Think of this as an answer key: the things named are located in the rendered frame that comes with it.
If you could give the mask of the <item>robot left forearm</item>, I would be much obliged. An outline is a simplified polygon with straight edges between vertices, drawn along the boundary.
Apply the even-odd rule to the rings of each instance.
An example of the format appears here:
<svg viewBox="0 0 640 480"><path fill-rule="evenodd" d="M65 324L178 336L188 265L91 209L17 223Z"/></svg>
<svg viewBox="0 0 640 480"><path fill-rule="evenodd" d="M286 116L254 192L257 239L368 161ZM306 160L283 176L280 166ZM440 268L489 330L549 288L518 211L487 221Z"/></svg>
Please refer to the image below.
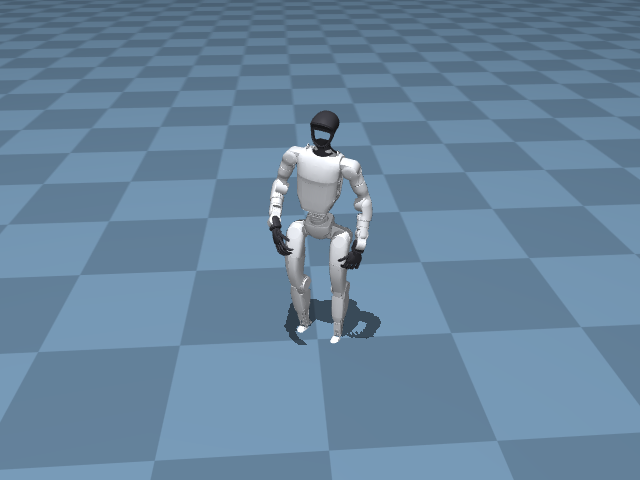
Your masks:
<svg viewBox="0 0 640 480"><path fill-rule="evenodd" d="M367 199L362 203L362 213L357 214L357 230L355 231L355 239L357 240L355 249L357 250L364 250L366 247L366 241L369 236L369 223L371 219L372 203Z"/></svg>

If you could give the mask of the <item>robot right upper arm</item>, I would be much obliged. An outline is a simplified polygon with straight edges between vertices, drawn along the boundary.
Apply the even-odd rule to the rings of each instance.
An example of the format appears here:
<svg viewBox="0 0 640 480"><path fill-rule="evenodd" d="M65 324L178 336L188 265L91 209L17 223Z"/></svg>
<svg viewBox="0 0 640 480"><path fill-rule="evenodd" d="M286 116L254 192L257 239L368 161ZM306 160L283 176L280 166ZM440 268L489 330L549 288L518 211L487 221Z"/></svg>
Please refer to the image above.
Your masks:
<svg viewBox="0 0 640 480"><path fill-rule="evenodd" d="M291 176L295 168L298 155L302 149L303 147L293 146L284 153L280 167L278 169L275 192L281 193L282 195L285 195L287 193L288 187L290 186L290 184L287 183L287 180Z"/></svg>

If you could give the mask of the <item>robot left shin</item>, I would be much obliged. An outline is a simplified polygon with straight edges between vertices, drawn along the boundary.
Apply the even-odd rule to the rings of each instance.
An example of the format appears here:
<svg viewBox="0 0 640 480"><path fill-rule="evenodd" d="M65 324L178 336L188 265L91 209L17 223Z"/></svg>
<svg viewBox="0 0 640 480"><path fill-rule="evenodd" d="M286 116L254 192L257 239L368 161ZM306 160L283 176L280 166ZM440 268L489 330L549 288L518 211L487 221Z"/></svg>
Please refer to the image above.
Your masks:
<svg viewBox="0 0 640 480"><path fill-rule="evenodd" d="M341 337L341 334L343 331L343 322L348 309L349 289L350 289L350 282L346 281L346 288L345 288L344 294L341 295L341 293L334 292L332 296L331 313L332 313L332 318L334 320L333 322L334 336L338 333L339 338Z"/></svg>

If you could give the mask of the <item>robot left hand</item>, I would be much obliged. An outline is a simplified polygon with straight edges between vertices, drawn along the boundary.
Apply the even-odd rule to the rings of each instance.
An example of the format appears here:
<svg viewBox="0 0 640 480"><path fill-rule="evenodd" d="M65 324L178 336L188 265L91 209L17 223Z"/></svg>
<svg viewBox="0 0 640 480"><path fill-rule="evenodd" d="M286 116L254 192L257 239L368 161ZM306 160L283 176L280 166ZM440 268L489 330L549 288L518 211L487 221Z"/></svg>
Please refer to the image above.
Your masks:
<svg viewBox="0 0 640 480"><path fill-rule="evenodd" d="M351 247L352 251L350 251L350 252L348 253L348 255L347 255L347 256L345 256L345 257L343 257L343 258L341 258L341 259L338 259L338 262L341 262L341 261L346 260L346 262L344 263L344 265L340 264L340 266L341 266L342 268L345 268L345 269L349 269L349 268L350 268L350 269L352 269L352 270L353 270L354 268L355 268L355 269L358 269L358 268L359 268L359 265L360 265L360 262L361 262L361 259L362 259L361 254L364 252L364 250L357 250L357 249L355 249L355 248L356 248L356 245L357 245L357 240L355 239L355 240L354 240L354 242L353 242L353 245L352 245L352 247ZM349 263L349 264L348 264L348 263ZM348 266L347 266L347 265L348 265ZM351 266L351 265L352 265L352 266Z"/></svg>

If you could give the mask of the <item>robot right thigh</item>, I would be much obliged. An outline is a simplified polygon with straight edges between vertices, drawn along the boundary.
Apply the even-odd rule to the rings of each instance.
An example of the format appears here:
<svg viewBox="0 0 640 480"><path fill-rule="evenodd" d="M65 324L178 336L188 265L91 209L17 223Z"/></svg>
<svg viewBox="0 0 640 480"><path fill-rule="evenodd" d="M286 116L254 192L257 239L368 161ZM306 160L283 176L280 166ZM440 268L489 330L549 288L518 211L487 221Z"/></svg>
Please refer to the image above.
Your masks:
<svg viewBox="0 0 640 480"><path fill-rule="evenodd" d="M286 232L286 237L290 241L285 241L285 245L293 249L290 255L285 256L287 275L291 286L296 287L299 292L306 292L311 283L309 276L304 274L305 261L305 238L308 236L305 230L305 220L296 220L290 224Z"/></svg>

